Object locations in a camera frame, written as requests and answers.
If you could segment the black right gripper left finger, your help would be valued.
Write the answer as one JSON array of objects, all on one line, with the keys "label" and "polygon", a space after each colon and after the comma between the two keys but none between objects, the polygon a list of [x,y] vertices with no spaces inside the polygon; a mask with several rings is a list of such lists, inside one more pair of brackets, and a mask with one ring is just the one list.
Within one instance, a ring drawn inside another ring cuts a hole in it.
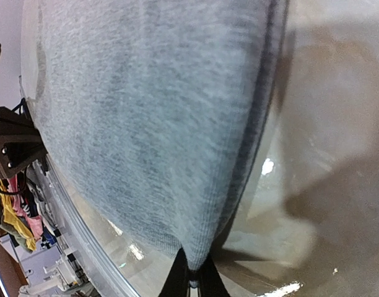
[{"label": "black right gripper left finger", "polygon": [[188,263],[186,254],[181,248],[173,261],[159,297],[188,297],[190,295],[189,288]]}]

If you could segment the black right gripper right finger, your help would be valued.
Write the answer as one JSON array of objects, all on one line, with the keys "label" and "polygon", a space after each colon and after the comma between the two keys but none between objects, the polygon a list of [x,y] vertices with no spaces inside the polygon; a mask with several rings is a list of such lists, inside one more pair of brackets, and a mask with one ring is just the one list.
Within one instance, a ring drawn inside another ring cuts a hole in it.
[{"label": "black right gripper right finger", "polygon": [[210,254],[197,271],[197,276],[198,296],[230,297]]}]

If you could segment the grey t-shirt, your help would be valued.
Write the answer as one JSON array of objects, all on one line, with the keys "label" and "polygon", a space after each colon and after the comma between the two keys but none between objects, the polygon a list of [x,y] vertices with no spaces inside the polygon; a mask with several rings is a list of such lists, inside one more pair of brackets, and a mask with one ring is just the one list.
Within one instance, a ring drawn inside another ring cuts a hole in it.
[{"label": "grey t-shirt", "polygon": [[40,1],[33,120],[103,216],[203,265],[242,198],[285,1]]}]

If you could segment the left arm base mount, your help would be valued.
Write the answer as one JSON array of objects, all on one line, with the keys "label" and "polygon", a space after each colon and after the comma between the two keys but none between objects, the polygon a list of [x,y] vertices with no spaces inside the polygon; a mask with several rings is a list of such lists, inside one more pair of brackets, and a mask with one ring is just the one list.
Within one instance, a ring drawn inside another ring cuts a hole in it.
[{"label": "left arm base mount", "polygon": [[38,160],[47,150],[35,127],[26,99],[13,109],[0,106],[0,179],[11,179]]}]

